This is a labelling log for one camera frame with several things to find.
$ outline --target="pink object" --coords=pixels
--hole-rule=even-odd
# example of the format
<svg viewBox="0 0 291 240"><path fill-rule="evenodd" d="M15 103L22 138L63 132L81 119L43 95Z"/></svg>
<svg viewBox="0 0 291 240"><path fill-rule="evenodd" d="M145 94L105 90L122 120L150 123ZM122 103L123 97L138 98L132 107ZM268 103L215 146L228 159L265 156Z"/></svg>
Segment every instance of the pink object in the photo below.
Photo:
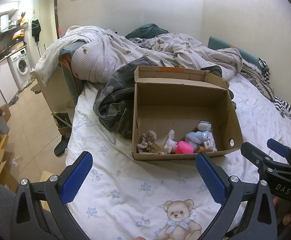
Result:
<svg viewBox="0 0 291 240"><path fill-rule="evenodd" d="M178 142L178 147L177 147L175 153L178 154L179 152L183 153L183 154L190 154L190 153L194 152L194 149L190 144L188 144L188 143L186 143L184 141L179 141Z"/></svg>

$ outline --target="mattress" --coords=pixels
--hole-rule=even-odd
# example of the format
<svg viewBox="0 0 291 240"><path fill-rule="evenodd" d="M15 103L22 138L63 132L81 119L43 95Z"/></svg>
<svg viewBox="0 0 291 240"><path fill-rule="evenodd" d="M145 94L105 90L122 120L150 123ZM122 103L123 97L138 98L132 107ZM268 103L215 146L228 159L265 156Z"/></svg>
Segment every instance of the mattress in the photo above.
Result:
<svg viewBox="0 0 291 240"><path fill-rule="evenodd" d="M230 80L244 141L274 160L286 162L269 150L269 138L291 147L291 120L282 118L273 103L247 79ZM196 240L220 209L195 168L194 160L135 161L131 141L109 132L93 112L97 90L89 84L79 96L66 164L82 151L93 156L93 167L68 208L90 239ZM240 151L212 159L228 175L256 183L257 168ZM231 228L238 225L245 203ZM179 220L172 214L178 214Z"/></svg>

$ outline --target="black shoe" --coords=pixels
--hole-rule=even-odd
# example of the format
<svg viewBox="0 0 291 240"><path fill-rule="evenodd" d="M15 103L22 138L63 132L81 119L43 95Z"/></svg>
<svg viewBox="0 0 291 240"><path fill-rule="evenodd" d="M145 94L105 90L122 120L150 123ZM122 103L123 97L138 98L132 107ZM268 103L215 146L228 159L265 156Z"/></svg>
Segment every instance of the black shoe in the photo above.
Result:
<svg viewBox="0 0 291 240"><path fill-rule="evenodd" d="M54 154L57 157L60 157L64 152L65 149L68 147L70 138L66 138L64 135L61 137L61 142L54 148Z"/></svg>

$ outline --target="kitchen counter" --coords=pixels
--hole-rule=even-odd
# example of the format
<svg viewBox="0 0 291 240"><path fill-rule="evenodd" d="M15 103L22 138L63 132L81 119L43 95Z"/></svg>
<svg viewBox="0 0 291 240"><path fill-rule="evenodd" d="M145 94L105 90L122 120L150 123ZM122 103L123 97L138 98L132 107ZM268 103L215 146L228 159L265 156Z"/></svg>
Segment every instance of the kitchen counter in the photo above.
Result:
<svg viewBox="0 0 291 240"><path fill-rule="evenodd" d="M10 54L6 55L3 59L1 59L0 62L2 62L3 60L7 59L7 58L10 57L10 56L12 56L14 53L20 51L21 49L24 49L25 47L26 47L26 45L23 46L23 47L21 47L21 48L19 48L19 49L17 49L17 50L14 51L14 52L11 52Z"/></svg>

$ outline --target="floor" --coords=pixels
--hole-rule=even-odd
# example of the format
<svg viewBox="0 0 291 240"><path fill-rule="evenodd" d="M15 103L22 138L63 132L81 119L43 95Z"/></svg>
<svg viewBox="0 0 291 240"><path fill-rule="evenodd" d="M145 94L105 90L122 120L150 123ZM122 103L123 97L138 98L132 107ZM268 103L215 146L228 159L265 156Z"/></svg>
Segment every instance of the floor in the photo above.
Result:
<svg viewBox="0 0 291 240"><path fill-rule="evenodd" d="M31 88L34 81L19 94L19 100L10 107L10 128L5 160L10 173L20 182L29 179L40 181L43 171L60 174L65 168L65 155L56 157L55 146L61 135L51 116L51 111L42 95ZM17 166L12 165L16 159Z"/></svg>

